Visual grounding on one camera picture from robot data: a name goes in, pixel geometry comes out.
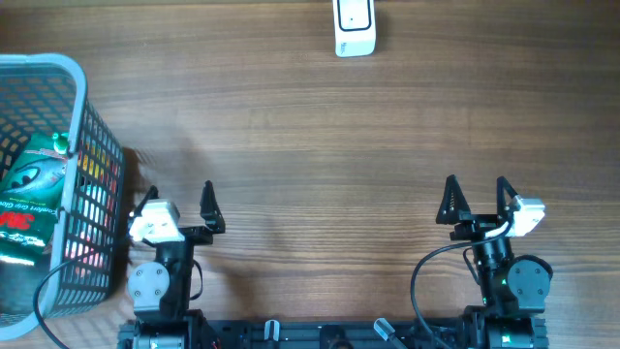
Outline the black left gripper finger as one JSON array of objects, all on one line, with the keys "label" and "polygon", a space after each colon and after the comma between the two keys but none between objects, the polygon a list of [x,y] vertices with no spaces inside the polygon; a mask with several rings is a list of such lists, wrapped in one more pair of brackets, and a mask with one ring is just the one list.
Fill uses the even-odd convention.
[{"label": "black left gripper finger", "polygon": [[205,226],[213,234],[223,234],[226,232],[226,222],[218,206],[213,183],[207,180],[201,193],[200,216],[204,220]]},{"label": "black left gripper finger", "polygon": [[144,209],[144,207],[146,206],[146,204],[150,201],[150,200],[156,200],[159,198],[159,191],[158,188],[155,185],[151,185],[149,187],[149,189],[146,191],[146,194],[144,195],[144,197],[142,198],[142,200],[135,206],[135,208],[130,212],[129,216],[131,218],[135,218],[135,217],[139,217],[141,216],[141,212]]}]

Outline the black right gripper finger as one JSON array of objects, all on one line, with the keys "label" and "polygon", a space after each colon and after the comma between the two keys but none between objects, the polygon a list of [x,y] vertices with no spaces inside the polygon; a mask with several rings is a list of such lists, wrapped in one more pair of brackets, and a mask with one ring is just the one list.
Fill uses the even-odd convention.
[{"label": "black right gripper finger", "polygon": [[455,225],[471,220],[471,209],[454,174],[446,178],[443,199],[436,216],[436,223]]},{"label": "black right gripper finger", "polygon": [[505,222],[509,219],[509,203],[518,193],[504,176],[499,176],[496,184],[497,218],[500,222]]}]

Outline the green 3M glove package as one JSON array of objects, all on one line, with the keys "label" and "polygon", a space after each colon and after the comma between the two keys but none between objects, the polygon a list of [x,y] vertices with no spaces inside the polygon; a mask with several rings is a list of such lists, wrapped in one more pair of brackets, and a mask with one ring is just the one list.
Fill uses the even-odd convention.
[{"label": "green 3M glove package", "polygon": [[68,157],[54,151],[52,135],[32,135],[1,181],[3,263],[35,265],[53,237]]}]

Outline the yellow bottle green cap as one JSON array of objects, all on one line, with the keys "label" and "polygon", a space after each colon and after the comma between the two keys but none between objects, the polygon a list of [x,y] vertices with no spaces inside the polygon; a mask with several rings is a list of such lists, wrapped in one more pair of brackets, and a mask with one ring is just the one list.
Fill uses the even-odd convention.
[{"label": "yellow bottle green cap", "polygon": [[68,133],[54,133],[52,135],[53,148],[59,155],[67,155],[69,152],[69,134]]}]

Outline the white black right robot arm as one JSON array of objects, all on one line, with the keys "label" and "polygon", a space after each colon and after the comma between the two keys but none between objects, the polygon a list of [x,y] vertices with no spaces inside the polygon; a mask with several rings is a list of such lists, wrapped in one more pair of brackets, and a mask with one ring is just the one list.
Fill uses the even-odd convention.
[{"label": "white black right robot arm", "polygon": [[436,331],[453,348],[545,348],[545,299],[553,269],[545,260],[516,256],[511,240],[532,232],[545,217],[545,204],[520,196],[497,178],[497,211],[471,211],[455,175],[446,179],[436,222],[450,225],[452,241],[465,242],[474,261],[468,264],[480,287],[482,306],[469,305],[450,327]]}]

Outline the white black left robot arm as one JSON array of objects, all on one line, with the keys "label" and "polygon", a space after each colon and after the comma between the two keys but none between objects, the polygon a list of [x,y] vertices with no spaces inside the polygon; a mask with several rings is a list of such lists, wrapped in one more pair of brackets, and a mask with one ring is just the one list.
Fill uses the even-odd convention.
[{"label": "white black left robot arm", "polygon": [[128,277],[127,290],[136,319],[119,329],[117,346],[125,349],[220,348],[219,335],[199,309],[190,302],[202,295],[192,293],[192,273],[202,273],[194,258],[197,246],[210,245],[226,232],[211,181],[201,192],[199,226],[181,227],[176,205],[159,197],[151,186],[130,212],[129,237],[155,249],[152,262],[137,266]]}]

